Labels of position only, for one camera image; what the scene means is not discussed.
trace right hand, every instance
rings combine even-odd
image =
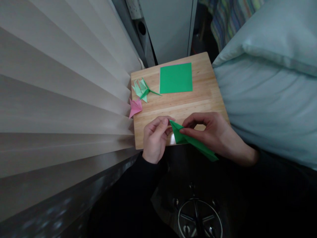
[[[197,124],[206,126],[204,131],[194,130]],[[183,122],[180,133],[202,142],[210,150],[241,166],[255,165],[259,153],[248,146],[218,112],[193,113]]]

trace striped fabric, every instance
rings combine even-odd
[[[219,52],[266,1],[268,0],[199,0],[213,16],[210,27]]]

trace pink origami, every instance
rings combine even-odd
[[[134,115],[137,114],[138,112],[141,112],[142,109],[142,101],[138,99],[137,101],[131,100],[130,99],[130,106],[131,106],[131,111],[130,111],[130,116],[129,119]]]

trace square green paper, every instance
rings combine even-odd
[[[159,92],[180,93],[193,90],[192,64],[177,64],[160,68]]]

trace left hand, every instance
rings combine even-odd
[[[159,116],[144,128],[143,158],[152,164],[157,164],[165,151],[167,136],[173,131],[169,120],[175,121],[170,116]]]

